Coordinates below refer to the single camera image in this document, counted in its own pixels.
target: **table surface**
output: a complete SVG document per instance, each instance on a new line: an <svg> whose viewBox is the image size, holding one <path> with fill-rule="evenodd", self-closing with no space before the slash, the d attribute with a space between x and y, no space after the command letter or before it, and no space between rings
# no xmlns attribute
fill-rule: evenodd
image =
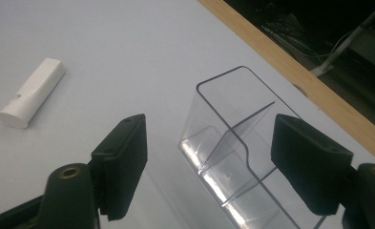
<svg viewBox="0 0 375 229"><path fill-rule="evenodd" d="M61 60L66 74L28 129L0 123L0 213L42 195L53 170L87 163L121 119L144 113L147 167L127 217L102 218L102 228L232 228L177 144L196 85L240 65L354 152L354 166L375 163L198 1L0 1L0 110L45 57Z"/></svg>

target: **table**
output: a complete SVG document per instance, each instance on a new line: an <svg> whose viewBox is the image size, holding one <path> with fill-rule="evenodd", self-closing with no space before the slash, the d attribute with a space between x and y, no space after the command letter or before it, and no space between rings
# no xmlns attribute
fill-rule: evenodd
<svg viewBox="0 0 375 229"><path fill-rule="evenodd" d="M268 45L279 62L278 48ZM87 163L121 119L144 113L147 167L127 217L110 223L101 218L102 228L231 228L177 144L195 86L239 65L353 151L354 166L375 162L325 109L282 77L281 68L267 63L264 52L254 52L197 1L0 1L0 110L45 57L61 60L66 74L28 129L0 123L0 213L42 195L54 169Z"/></svg>

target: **floor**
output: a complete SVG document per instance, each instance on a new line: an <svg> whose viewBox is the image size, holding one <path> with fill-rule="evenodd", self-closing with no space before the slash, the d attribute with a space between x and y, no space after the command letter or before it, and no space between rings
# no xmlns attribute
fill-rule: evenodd
<svg viewBox="0 0 375 229"><path fill-rule="evenodd" d="M342 36L335 44L328 41L315 44L293 14L282 11L278 17L269 21L261 18L258 23L254 1L225 1L309 71L320 66L346 38ZM375 124L375 66L348 49L335 60L333 69L319 79Z"/></svg>

